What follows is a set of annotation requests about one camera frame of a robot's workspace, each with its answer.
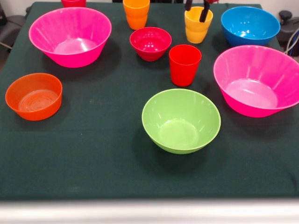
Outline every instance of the green bowl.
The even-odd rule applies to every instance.
[[[216,137],[221,118],[217,107],[204,95],[171,89],[148,100],[142,111],[142,124],[150,138],[165,151],[188,154]]]

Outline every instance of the bowl rim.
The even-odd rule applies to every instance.
[[[158,53],[158,52],[162,52],[162,51],[167,50],[167,49],[170,47],[171,43],[172,43],[172,37],[171,37],[170,33],[168,33],[165,29],[161,29],[161,28],[159,28],[159,27],[143,27],[143,28],[140,28],[140,29],[135,30],[135,31],[130,35],[130,44],[132,45],[132,47],[133,47],[135,50],[141,51],[141,52],[143,52],[143,53],[153,53],[153,52],[151,52],[151,51],[146,51],[146,50],[142,50],[142,49],[137,48],[137,47],[133,44],[133,42],[132,42],[132,37],[133,37],[134,34],[140,32],[141,30],[145,30],[145,29],[149,29],[149,28],[150,28],[150,29],[153,29],[153,28],[154,28],[154,29],[156,29],[156,30],[160,30],[160,31],[166,33],[166,34],[169,36],[169,38],[170,38],[170,41],[169,41],[169,44],[167,45],[167,47],[163,48],[162,50],[155,51],[154,53]]]
[[[81,52],[81,53],[73,53],[73,54],[56,54],[56,53],[54,53],[54,52],[52,52],[52,51],[44,50],[44,49],[38,47],[38,46],[34,43],[34,41],[32,41],[32,34],[31,34],[31,33],[32,33],[32,29],[33,29],[34,25],[35,25],[40,19],[42,19],[43,17],[46,17],[46,16],[48,16],[49,14],[52,14],[52,13],[54,13],[54,12],[61,11],[61,10],[63,10],[63,11],[67,11],[67,10],[86,10],[86,11],[92,11],[92,12],[97,12],[97,13],[101,14],[102,16],[104,16],[104,18],[108,21],[108,24],[109,24],[109,33],[108,33],[107,37],[106,37],[101,43],[97,44],[95,47],[89,49],[88,51],[84,51],[84,52]],[[49,11],[49,12],[47,12],[47,13],[41,15],[40,17],[38,17],[38,18],[31,24],[31,26],[30,26],[30,28],[29,28],[29,31],[28,31],[28,35],[29,35],[30,42],[31,42],[37,49],[39,49],[40,51],[42,51],[42,52],[44,52],[44,53],[48,53],[48,54],[52,54],[52,55],[80,55],[80,54],[84,54],[84,53],[86,53],[86,52],[92,51],[92,50],[96,49],[97,47],[99,47],[100,45],[104,44],[104,43],[108,40],[109,36],[111,35],[111,32],[112,32],[112,24],[111,24],[111,21],[110,21],[109,18],[108,18],[105,14],[103,14],[102,12],[100,12],[100,11],[98,11],[98,10],[95,10],[95,9],[92,9],[92,8],[87,8],[87,7],[64,7],[64,8],[58,8],[58,9]]]
[[[240,8],[248,8],[248,9],[252,9],[252,10],[256,10],[256,11],[260,11],[260,12],[263,12],[263,13],[265,13],[265,14],[270,15],[270,16],[276,21],[276,24],[278,25],[278,28],[277,28],[277,31],[275,32],[275,34],[272,34],[272,35],[270,35],[270,36],[268,36],[268,37],[258,38],[258,39],[257,39],[257,38],[250,38],[250,37],[242,37],[242,36],[236,35],[236,34],[232,33],[231,31],[229,31],[229,29],[227,29],[227,27],[226,27],[226,26],[224,25],[224,23],[223,23],[223,16],[224,16],[226,13],[229,13],[229,12],[231,12],[231,11],[233,11],[233,10],[237,10],[237,9],[240,9]],[[222,27],[223,27],[226,31],[228,31],[230,34],[232,34],[233,36],[236,36],[236,37],[239,37],[239,38],[242,38],[242,39],[246,39],[246,40],[252,40],[252,41],[263,41],[263,40],[267,40],[267,39],[272,39],[272,38],[275,37],[275,36],[279,33],[279,31],[280,31],[280,23],[279,23],[278,19],[277,19],[274,15],[272,15],[271,13],[269,13],[269,12],[263,10],[263,9],[256,8],[256,7],[252,7],[252,6],[237,6],[237,7],[233,7],[233,8],[230,8],[230,9],[226,10],[226,11],[221,15],[221,24],[222,24]]]
[[[146,106],[148,105],[148,103],[153,99],[155,98],[156,96],[160,95],[160,94],[164,94],[165,92],[170,92],[170,91],[186,91],[186,92],[192,92],[192,93],[195,93],[199,96],[201,96],[203,99],[205,99],[206,101],[210,102],[212,107],[215,109],[216,111],[216,114],[217,114],[217,118],[219,119],[219,124],[218,124],[218,128],[215,132],[215,134],[213,135],[213,137],[207,141],[205,144],[202,144],[200,146],[196,146],[196,147],[192,147],[192,148],[175,148],[175,147],[169,147],[163,143],[161,143],[159,140],[155,139],[152,137],[152,135],[148,132],[148,130],[146,129],[145,125],[144,125],[144,111],[145,111],[145,108]],[[221,127],[221,116],[220,116],[220,113],[219,113],[219,110],[218,108],[216,107],[216,105],[208,98],[206,97],[205,95],[199,93],[199,92],[196,92],[196,91],[193,91],[193,90],[189,90],[189,89],[181,89],[181,88],[176,88],[176,89],[168,89],[168,90],[164,90],[164,91],[161,91],[161,92],[158,92],[157,94],[155,94],[154,96],[152,96],[147,102],[146,104],[144,105],[143,107],[143,110],[142,110],[142,115],[141,115],[141,119],[142,119],[142,126],[145,130],[145,132],[148,134],[148,136],[156,143],[158,143],[159,145],[163,146],[163,147],[166,147],[166,148],[170,148],[171,150],[176,150],[176,151],[192,151],[192,150],[196,150],[196,149],[201,149],[203,148],[204,146],[208,145],[209,143],[211,143],[215,138],[216,136],[218,135],[219,131],[220,131],[220,127]]]
[[[295,64],[298,64],[298,67],[299,67],[299,63],[291,58],[290,56],[284,54],[283,52],[279,51],[279,50],[276,50],[276,49],[272,49],[272,48],[269,48],[269,47],[266,47],[266,46],[260,46],[260,45],[241,45],[241,46],[236,46],[236,47],[233,47],[233,48],[230,48],[224,52],[222,52],[218,57],[217,59],[215,60],[215,63],[214,63],[214,67],[213,67],[213,73],[214,73],[214,79],[217,83],[217,85],[219,86],[220,90],[225,92],[228,96],[230,96],[232,99],[234,99],[235,101],[239,102],[239,103],[242,103],[244,105],[247,105],[247,106],[251,106],[253,108],[257,108],[257,109],[263,109],[263,110],[283,110],[283,109],[286,109],[286,108],[290,108],[292,106],[295,106],[296,104],[299,103],[299,99],[297,100],[296,103],[293,103],[291,105],[287,105],[287,106],[281,106],[281,107],[273,107],[273,108],[266,108],[266,107],[258,107],[258,106],[252,106],[252,105],[248,105],[246,103],[243,103],[242,101],[232,97],[230,94],[227,93],[227,91],[222,87],[222,85],[220,84],[219,80],[217,79],[216,77],[216,74],[215,74],[215,67],[216,67],[216,64],[217,62],[220,60],[221,57],[223,57],[225,54],[227,54],[228,52],[230,51],[234,51],[238,48],[260,48],[260,49],[265,49],[265,50],[269,50],[269,51],[272,51],[274,54],[280,54],[280,55],[283,55],[283,57],[286,57],[287,60],[289,60],[290,62],[293,62]]]
[[[24,78],[26,78],[26,77],[34,77],[34,76],[36,76],[36,75],[49,76],[49,77],[55,79],[55,80],[57,81],[57,84],[59,84],[59,87],[60,87],[60,92],[59,92],[58,97],[57,97],[51,104],[49,104],[48,106],[43,107],[43,108],[41,108],[41,109],[39,109],[39,110],[35,110],[35,111],[21,111],[21,110],[19,110],[19,109],[16,109],[16,108],[12,107],[12,106],[9,104],[9,101],[7,100],[7,93],[9,92],[9,90],[13,87],[13,85],[15,85],[16,82],[19,82],[19,81],[21,81],[22,79],[24,79]],[[57,101],[59,101],[59,99],[62,97],[62,89],[63,89],[62,83],[61,83],[61,81],[60,81],[56,76],[51,75],[51,74],[49,74],[49,73],[43,73],[43,72],[31,73],[31,74],[24,75],[24,76],[22,76],[22,77],[20,77],[20,78],[18,78],[18,79],[16,79],[16,80],[14,80],[14,81],[9,85],[9,87],[7,88],[7,90],[6,90],[6,92],[5,92],[5,102],[6,102],[6,104],[7,104],[13,111],[15,111],[15,112],[19,112],[19,113],[35,113],[35,112],[39,112],[39,111],[45,110],[45,109],[51,107],[51,106],[52,106],[53,104],[55,104]]]

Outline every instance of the wall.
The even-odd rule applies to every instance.
[[[25,9],[37,0],[0,0],[5,14],[10,16],[12,14],[25,14]],[[59,0],[38,0],[38,1],[59,1]],[[112,2],[111,0],[87,0],[95,2]],[[280,10],[289,10],[294,16],[299,16],[299,0],[220,0],[221,3],[252,3],[261,4],[263,9],[278,15]]]

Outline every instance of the plastic bowl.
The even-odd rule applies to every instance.
[[[153,62],[170,47],[171,35],[157,27],[144,27],[132,33],[130,43],[143,60]]]
[[[97,10],[66,7],[39,17],[29,29],[29,39],[57,64],[79,68],[99,57],[111,29],[110,20]]]
[[[62,84],[50,74],[29,74],[9,86],[5,100],[20,117],[26,120],[43,120],[60,108]]]
[[[254,7],[234,7],[223,13],[222,30],[229,44],[266,45],[280,31],[272,14]]]
[[[268,47],[223,52],[214,77],[227,104],[245,116],[266,117],[299,103],[299,63]]]
[[[142,124],[150,138],[162,149],[188,154],[209,144],[218,134],[218,109],[204,95],[186,89],[162,91],[148,100]]]

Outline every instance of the green cloth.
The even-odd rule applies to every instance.
[[[299,107],[263,119],[244,117],[226,104],[213,77],[216,57],[229,48],[220,17],[236,5],[211,5],[214,20],[204,42],[195,45],[203,57],[188,89],[216,104],[222,126],[212,143],[188,155],[157,147],[141,122],[151,96],[177,88],[170,80],[168,52],[156,62],[143,61],[129,43],[132,30],[122,4],[87,5],[106,14],[113,26],[96,62],[64,68],[30,43],[32,22],[61,7],[38,2],[0,75],[1,200],[298,195]],[[147,26],[166,29],[172,47],[188,43],[183,4],[151,4]],[[276,39],[269,46],[279,48]],[[38,122],[23,120],[4,100],[15,79],[34,72],[53,74],[63,83],[60,110]]]

